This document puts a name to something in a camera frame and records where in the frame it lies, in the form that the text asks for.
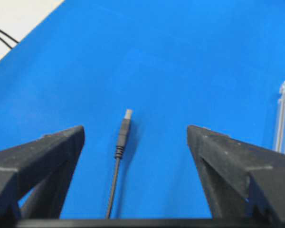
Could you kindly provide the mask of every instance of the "blue mat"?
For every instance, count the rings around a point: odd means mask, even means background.
[[[61,218],[208,218],[190,124],[271,148],[285,0],[66,0],[0,61],[0,150],[83,125]]]

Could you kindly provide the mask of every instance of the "blue surface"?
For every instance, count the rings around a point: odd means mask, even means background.
[[[61,217],[103,218],[131,108],[112,216],[209,217],[187,126],[271,148],[283,80],[285,0],[67,0],[0,61],[0,150],[82,124]]]

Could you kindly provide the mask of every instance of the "cable strain relief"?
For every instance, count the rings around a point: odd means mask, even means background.
[[[123,146],[116,146],[115,158],[122,159],[124,154]]]

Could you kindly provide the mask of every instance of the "black wire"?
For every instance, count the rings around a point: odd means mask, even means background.
[[[10,38],[12,41],[14,41],[15,43],[19,43],[17,40],[15,40],[13,37],[11,37],[9,34],[7,34],[6,32],[2,31],[0,29],[0,33],[2,33],[3,35],[7,36],[8,38]]]
[[[0,37],[0,40],[6,45],[6,46],[8,46],[10,49],[13,49],[13,47],[11,46],[11,45],[9,45],[4,39],[2,39],[1,37]]]
[[[116,188],[116,182],[117,182],[117,176],[118,176],[119,162],[120,162],[120,158],[116,158],[115,171],[114,171],[113,182],[112,182],[112,187],[111,187],[109,205],[108,205],[108,210],[106,212],[106,217],[105,217],[106,219],[110,219],[110,215],[112,211],[112,205],[114,201],[114,194],[115,194],[115,188]]]

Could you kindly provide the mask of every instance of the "black cable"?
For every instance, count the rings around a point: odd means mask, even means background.
[[[132,115],[132,110],[127,110],[125,117],[122,121],[122,125],[120,127],[118,138],[117,138],[116,151],[115,151],[115,159],[116,159],[115,171],[114,171],[113,182],[112,182],[112,187],[111,187],[108,210],[105,216],[106,219],[110,219],[110,216],[111,216],[115,189],[116,189],[116,182],[117,182],[117,177],[118,177],[119,163],[120,163],[120,160],[123,158],[124,149],[127,144],[128,134],[130,132],[130,125],[131,125],[131,115]]]
[[[7,36],[8,38],[10,38],[12,41],[14,41],[15,43],[19,43],[17,40],[15,40],[13,37],[11,37],[9,34],[7,34],[6,32],[2,31],[0,29],[0,33],[2,33],[3,35]]]
[[[13,49],[13,47],[11,46],[11,45],[9,45],[4,39],[2,39],[1,37],[0,37],[0,40],[6,45],[6,46],[8,46],[10,49]]]
[[[119,170],[119,162],[120,162],[120,158],[116,158],[115,172],[114,172],[114,176],[113,176],[109,205],[108,205],[108,210],[106,212],[106,217],[105,217],[106,219],[110,218],[111,211],[112,211],[113,200],[114,200],[115,189],[116,189],[117,176],[118,176],[118,170]]]

